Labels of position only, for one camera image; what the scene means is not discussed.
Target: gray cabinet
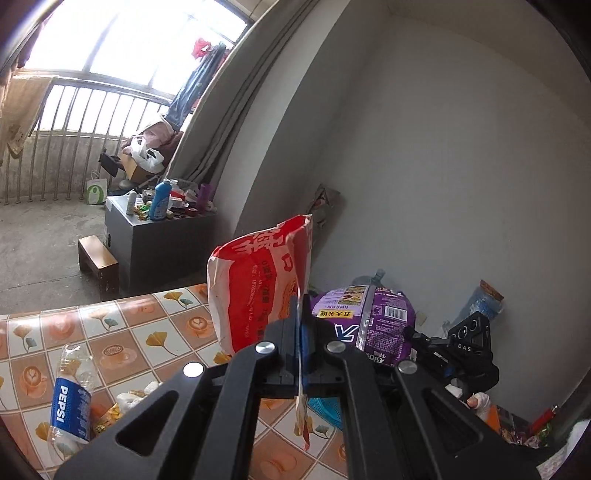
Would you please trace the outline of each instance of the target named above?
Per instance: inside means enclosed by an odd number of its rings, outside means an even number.
[[[119,282],[128,295],[158,291],[161,285],[203,269],[213,251],[215,213],[141,221],[126,215],[127,196],[108,197],[106,246],[119,262]]]

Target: plastic bottle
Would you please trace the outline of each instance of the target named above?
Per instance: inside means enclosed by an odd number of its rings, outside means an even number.
[[[443,334],[447,336],[449,330],[454,328],[458,323],[466,320],[474,312],[480,312],[486,318],[492,320],[503,311],[502,301],[503,295],[497,292],[487,282],[481,280],[453,323],[449,321],[443,322],[441,326]]]
[[[131,190],[131,192],[129,192],[129,198],[127,199],[127,208],[125,210],[125,213],[127,215],[133,215],[134,214],[134,208],[135,208],[135,199],[138,197],[138,194],[135,190]]]
[[[375,273],[375,275],[373,277],[370,277],[368,275],[363,275],[361,277],[356,277],[353,279],[353,281],[349,284],[350,286],[354,286],[354,285],[375,285],[376,287],[381,287],[384,288],[384,286],[382,285],[382,278],[384,277],[384,275],[386,274],[386,272],[384,270],[382,270],[381,268],[378,269],[378,271]]]
[[[164,179],[161,183],[156,185],[156,194],[148,216],[150,220],[164,220],[166,218],[166,210],[168,210],[168,201],[170,200],[170,192],[173,185],[177,183],[176,180]]]
[[[82,345],[64,346],[56,372],[47,446],[59,465],[90,440],[90,401],[96,369]]]

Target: gray curtain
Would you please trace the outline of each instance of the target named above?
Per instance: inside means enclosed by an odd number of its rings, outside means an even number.
[[[167,176],[217,186],[256,93],[318,0],[279,0],[249,30],[205,91]]]

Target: purple snack bag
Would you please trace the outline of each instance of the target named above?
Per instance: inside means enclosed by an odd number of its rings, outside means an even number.
[[[403,330],[414,326],[415,313],[401,291],[375,286],[331,290],[316,301],[312,315],[332,322],[339,340],[354,343],[374,362],[394,367],[410,354]]]

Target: yellow label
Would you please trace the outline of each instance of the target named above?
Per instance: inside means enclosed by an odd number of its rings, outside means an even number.
[[[352,319],[353,312],[351,310],[319,310],[318,318],[335,318],[335,319]]]

